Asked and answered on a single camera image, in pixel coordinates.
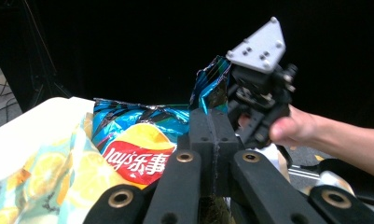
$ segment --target black mechanical part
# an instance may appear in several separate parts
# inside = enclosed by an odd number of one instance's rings
[[[166,164],[144,223],[197,223],[201,156],[192,150],[175,151]]]
[[[229,162],[242,149],[226,113],[198,108],[190,112],[189,133],[177,148],[201,155],[201,196],[229,196]]]
[[[254,210],[259,223],[326,223],[258,151],[237,152],[232,175],[237,183],[232,199]]]
[[[344,189],[329,185],[314,187],[309,202],[327,223],[374,223],[374,212]]]
[[[84,224],[141,223],[145,195],[135,186],[117,185],[106,190],[85,217]]]
[[[237,90],[229,93],[229,120],[236,130],[241,114],[250,117],[250,122],[239,133],[246,148],[263,148],[270,144],[271,124],[280,117],[289,115],[293,91],[292,81],[297,72],[293,64],[283,70],[281,66],[271,74],[232,65],[231,74],[237,82]]]

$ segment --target black background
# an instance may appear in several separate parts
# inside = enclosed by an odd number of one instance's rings
[[[0,66],[22,110],[34,96],[32,40],[20,10],[0,10]],[[295,64],[300,109],[374,128],[374,1],[28,1],[73,95],[187,104],[195,76],[270,17]]]

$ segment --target finger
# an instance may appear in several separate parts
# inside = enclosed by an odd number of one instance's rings
[[[298,131],[297,124],[292,118],[284,117],[277,119],[270,127],[270,139],[273,142],[282,141],[295,135]]]

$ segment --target bolt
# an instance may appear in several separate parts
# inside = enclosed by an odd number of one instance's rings
[[[271,21],[272,23],[276,23],[276,22],[277,22],[277,19],[276,19],[275,17],[272,17],[272,18],[270,18],[270,21]]]
[[[277,40],[277,41],[276,41],[276,48],[277,48],[277,49],[282,48],[283,45],[284,45],[284,43],[283,43],[282,41],[280,41],[280,40]]]
[[[269,68],[270,67],[270,62],[268,60],[265,60],[263,62],[263,66],[266,67],[266,68]]]
[[[284,80],[285,80],[286,82],[291,82],[291,81],[292,81],[292,77],[289,76],[289,75],[284,75],[283,78],[284,78]]]
[[[228,50],[227,56],[232,58],[233,57],[233,52],[231,50]]]

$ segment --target white metal plate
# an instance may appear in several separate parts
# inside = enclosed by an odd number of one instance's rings
[[[227,53],[232,63],[268,74],[285,53],[280,23],[272,17],[268,23]]]

